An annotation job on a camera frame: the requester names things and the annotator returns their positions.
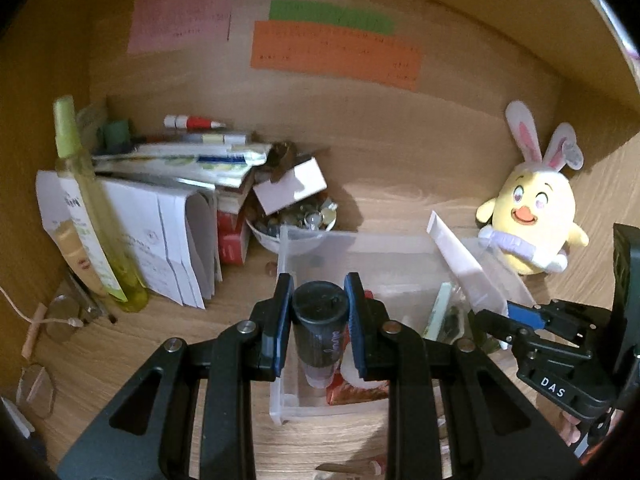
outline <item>yellow-green bottle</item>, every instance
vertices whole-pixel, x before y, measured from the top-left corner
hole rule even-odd
[[[71,219],[104,288],[122,310],[139,312],[146,306],[148,294],[122,248],[110,202],[95,179],[91,156],[80,144],[73,98],[57,99],[53,115],[58,149],[56,171]]]

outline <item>red and white pen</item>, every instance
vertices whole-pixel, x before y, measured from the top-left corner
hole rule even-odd
[[[165,128],[176,128],[178,130],[211,130],[224,128],[225,126],[225,123],[188,115],[167,115],[164,118]]]

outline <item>plush toy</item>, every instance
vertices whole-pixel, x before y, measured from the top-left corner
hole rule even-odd
[[[574,223],[575,199],[569,181],[559,171],[567,164],[579,170],[584,162],[575,131],[560,124],[544,158],[540,153],[533,116],[525,104],[514,101],[505,111],[507,123],[524,155],[507,178],[497,198],[482,204],[476,218],[492,224],[480,230],[505,254],[519,274],[562,272],[566,269],[565,243],[586,246],[589,237]]]

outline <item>metal bolt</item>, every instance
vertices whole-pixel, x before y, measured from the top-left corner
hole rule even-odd
[[[456,346],[461,352],[468,354],[476,349],[476,344],[466,337],[462,337],[456,341]]]
[[[245,319],[236,325],[238,332],[241,334],[251,334],[256,329],[256,324],[250,319]]]
[[[182,341],[177,337],[172,337],[164,342],[164,349],[167,352],[177,352],[180,348],[182,348]]]
[[[399,334],[401,330],[402,325],[397,321],[385,321],[385,323],[382,325],[382,332],[389,335]]]

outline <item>orange beak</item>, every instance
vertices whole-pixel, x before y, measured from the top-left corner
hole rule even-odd
[[[524,205],[518,209],[511,210],[511,218],[513,218],[518,224],[533,225],[538,221],[538,217],[535,216],[528,206]]]

